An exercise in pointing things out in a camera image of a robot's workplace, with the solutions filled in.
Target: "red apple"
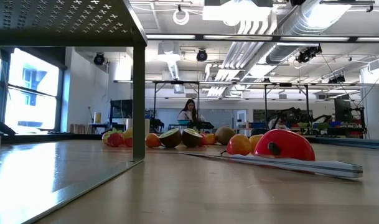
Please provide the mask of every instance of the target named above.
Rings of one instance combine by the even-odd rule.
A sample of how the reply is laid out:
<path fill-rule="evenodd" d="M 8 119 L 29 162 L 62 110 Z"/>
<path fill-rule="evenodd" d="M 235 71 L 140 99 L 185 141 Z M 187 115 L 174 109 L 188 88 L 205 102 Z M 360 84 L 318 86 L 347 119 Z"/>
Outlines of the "red apple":
<path fill-rule="evenodd" d="M 126 143 L 127 147 L 132 147 L 133 146 L 133 139 L 132 138 L 125 139 L 124 142 Z"/>
<path fill-rule="evenodd" d="M 200 141 L 199 146 L 206 146 L 207 145 L 206 134 L 202 133 L 200 135 L 202 136 L 202 140 Z"/>
<path fill-rule="evenodd" d="M 124 144 L 124 138 L 118 133 L 112 133 L 109 135 L 108 143 L 111 147 L 119 147 Z"/>

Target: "orange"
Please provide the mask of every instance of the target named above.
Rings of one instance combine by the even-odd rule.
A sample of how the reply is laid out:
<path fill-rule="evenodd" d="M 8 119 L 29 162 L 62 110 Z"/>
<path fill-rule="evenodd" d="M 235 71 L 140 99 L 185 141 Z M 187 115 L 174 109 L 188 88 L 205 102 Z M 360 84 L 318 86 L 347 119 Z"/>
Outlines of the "orange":
<path fill-rule="evenodd" d="M 227 153 L 231 155 L 239 154 L 246 156 L 251 152 L 251 143 L 244 134 L 234 135 L 227 145 Z"/>

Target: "red plastic object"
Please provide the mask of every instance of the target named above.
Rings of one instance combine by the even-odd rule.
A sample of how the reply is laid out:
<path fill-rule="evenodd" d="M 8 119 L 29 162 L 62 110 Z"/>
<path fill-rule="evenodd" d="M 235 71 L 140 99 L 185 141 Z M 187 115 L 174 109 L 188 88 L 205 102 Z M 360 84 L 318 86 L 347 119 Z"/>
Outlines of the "red plastic object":
<path fill-rule="evenodd" d="M 113 133 L 108 137 L 108 143 L 111 147 L 119 147 L 124 144 L 124 138 L 118 133 Z"/>
<path fill-rule="evenodd" d="M 275 143 L 280 150 L 279 154 L 273 154 L 268 149 L 270 142 Z M 265 133 L 253 154 L 315 161 L 314 150 L 307 139 L 297 133 L 282 129 L 274 129 Z"/>

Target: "computer monitor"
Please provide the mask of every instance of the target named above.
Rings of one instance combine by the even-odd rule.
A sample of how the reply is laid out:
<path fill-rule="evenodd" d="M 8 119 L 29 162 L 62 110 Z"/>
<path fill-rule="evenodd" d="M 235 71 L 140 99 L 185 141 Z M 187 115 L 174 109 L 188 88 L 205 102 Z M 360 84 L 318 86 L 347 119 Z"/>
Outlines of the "computer monitor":
<path fill-rule="evenodd" d="M 341 122 L 352 122 L 351 102 L 342 99 L 334 99 L 335 120 Z"/>
<path fill-rule="evenodd" d="M 133 118 L 133 100 L 112 100 L 111 118 Z"/>

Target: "cable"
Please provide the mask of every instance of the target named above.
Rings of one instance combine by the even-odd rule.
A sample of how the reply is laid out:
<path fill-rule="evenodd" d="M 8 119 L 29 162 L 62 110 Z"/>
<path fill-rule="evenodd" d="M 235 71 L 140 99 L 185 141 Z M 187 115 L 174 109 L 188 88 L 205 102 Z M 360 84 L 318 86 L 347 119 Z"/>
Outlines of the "cable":
<path fill-rule="evenodd" d="M 172 15 L 172 20 L 178 25 L 185 25 L 189 21 L 189 12 L 186 9 L 181 10 L 181 12 L 185 13 L 185 16 L 182 19 L 178 19 L 177 15 L 179 12 L 179 10 L 175 10 L 174 14 Z"/>
<path fill-rule="evenodd" d="M 326 58 L 325 58 L 325 56 L 323 55 L 323 54 L 321 54 L 321 56 L 322 56 L 322 58 L 325 60 L 325 62 L 326 62 L 326 65 L 328 66 L 328 68 L 329 68 L 329 70 L 330 70 L 330 72 L 332 72 L 332 74 L 333 74 L 333 76 L 334 76 L 334 78 L 337 78 L 336 77 L 336 74 L 333 72 L 333 70 L 332 70 L 332 68 L 330 67 L 330 65 L 329 65 L 329 63 L 327 62 L 327 60 L 326 60 Z M 344 92 L 345 92 L 345 94 L 347 94 L 348 96 L 349 96 L 349 98 L 350 98 L 350 100 L 351 100 L 351 102 L 358 108 L 358 105 L 356 105 L 355 104 L 355 102 L 353 101 L 353 99 L 351 99 L 351 96 L 350 96 L 350 94 L 345 90 L 345 88 L 344 88 L 344 86 L 343 85 L 341 85 L 341 83 L 340 82 L 338 82 L 339 83 L 339 85 L 340 85 L 340 87 L 344 90 Z"/>
<path fill-rule="evenodd" d="M 347 12 L 365 12 L 364 9 L 347 10 Z"/>
<path fill-rule="evenodd" d="M 370 93 L 370 91 L 372 90 L 373 87 L 375 87 L 375 85 L 377 84 L 377 82 L 379 81 L 379 77 L 378 79 L 375 81 L 375 83 L 372 85 L 372 87 L 370 87 L 370 90 L 366 93 L 366 95 L 359 101 L 358 105 L 360 103 L 362 103 L 362 101 L 366 98 L 366 96 Z"/>
<path fill-rule="evenodd" d="M 188 9 L 188 12 L 191 12 L 191 13 L 193 13 L 193 14 L 200 15 L 200 16 L 203 15 L 203 14 L 198 13 L 198 12 L 195 12 L 195 11 L 199 11 L 199 10 L 189 10 L 189 9 Z"/>
<path fill-rule="evenodd" d="M 133 8 L 135 9 L 139 9 L 139 10 L 144 10 L 144 11 L 149 11 L 149 12 L 166 12 L 166 11 L 174 11 L 173 15 L 172 15 L 172 20 L 178 24 L 178 25 L 185 25 L 186 23 L 189 22 L 189 13 L 193 13 L 193 14 L 196 14 L 196 15 L 199 15 L 199 16 L 202 16 L 203 14 L 201 13 L 198 13 L 198 12 L 203 12 L 201 10 L 191 10 L 191 9 L 180 9 L 180 7 L 178 7 L 178 9 L 144 9 L 144 8 L 141 8 L 141 7 L 137 7 L 137 6 L 132 6 Z M 184 18 L 182 19 L 178 19 L 177 15 L 179 12 L 184 12 L 185 13 L 185 16 Z"/>
<path fill-rule="evenodd" d="M 297 66 L 294 64 L 294 62 L 296 62 L 296 59 L 293 60 L 293 67 L 294 67 L 295 69 L 300 69 L 300 68 L 302 68 L 302 67 L 307 66 L 307 64 L 308 64 L 308 62 L 307 62 L 306 64 L 301 65 L 300 62 L 299 62 L 299 66 L 297 67 Z"/>

